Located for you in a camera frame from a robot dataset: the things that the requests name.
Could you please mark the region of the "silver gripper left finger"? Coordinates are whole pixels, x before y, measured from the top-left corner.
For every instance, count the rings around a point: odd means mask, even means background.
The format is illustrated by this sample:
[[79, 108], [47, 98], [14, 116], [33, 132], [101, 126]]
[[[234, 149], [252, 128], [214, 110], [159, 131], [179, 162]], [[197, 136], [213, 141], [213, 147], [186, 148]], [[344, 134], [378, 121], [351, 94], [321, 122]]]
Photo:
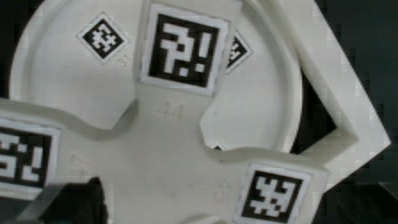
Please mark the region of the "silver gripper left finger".
[[17, 224], [108, 224], [104, 190], [97, 177], [49, 185], [17, 218]]

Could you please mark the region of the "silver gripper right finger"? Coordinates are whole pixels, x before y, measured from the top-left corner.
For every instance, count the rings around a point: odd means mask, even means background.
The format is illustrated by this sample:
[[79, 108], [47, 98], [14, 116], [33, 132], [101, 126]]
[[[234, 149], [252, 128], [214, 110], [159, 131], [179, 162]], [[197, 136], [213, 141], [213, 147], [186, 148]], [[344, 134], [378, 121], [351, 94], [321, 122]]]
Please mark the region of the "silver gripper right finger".
[[398, 189], [383, 182], [335, 186], [334, 224], [398, 224]]

